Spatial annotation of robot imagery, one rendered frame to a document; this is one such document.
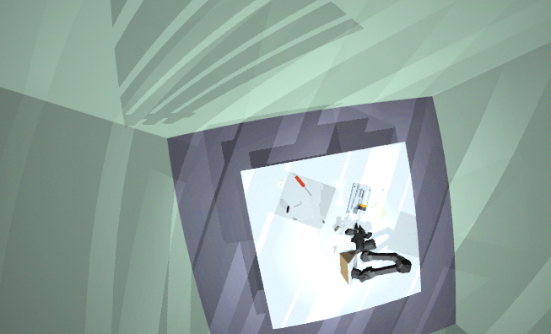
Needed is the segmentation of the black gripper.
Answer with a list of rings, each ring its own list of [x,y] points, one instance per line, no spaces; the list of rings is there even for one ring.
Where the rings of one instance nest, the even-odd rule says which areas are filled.
[[[359,230],[359,232],[357,232],[357,230]],[[359,228],[358,228],[357,223],[355,224],[354,229],[348,228],[345,231],[345,235],[351,235],[351,234],[354,235],[354,237],[355,237],[355,242],[354,243],[357,243],[357,242],[360,242],[360,241],[364,242],[365,241],[364,239],[369,239],[372,236],[371,232],[368,232],[366,234],[365,230],[360,225],[359,225]]]

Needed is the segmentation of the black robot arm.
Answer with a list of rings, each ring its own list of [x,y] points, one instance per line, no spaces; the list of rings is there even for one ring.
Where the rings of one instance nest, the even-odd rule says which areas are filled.
[[[369,262],[369,261],[393,261],[396,264],[393,264],[391,266],[386,267],[380,267],[380,268],[372,268],[372,266],[363,268],[363,270],[359,270],[357,268],[352,269],[351,271],[351,280],[359,279],[360,282],[365,282],[367,280],[372,279],[373,277],[376,277],[378,275],[386,275],[388,273],[409,273],[411,271],[412,263],[410,260],[404,258],[403,256],[400,256],[396,252],[394,253],[375,253],[371,250],[376,249],[376,244],[374,239],[366,240],[365,242],[360,241],[355,243],[356,250],[354,250],[355,254],[359,254],[362,252],[359,256],[360,260],[363,262]]]

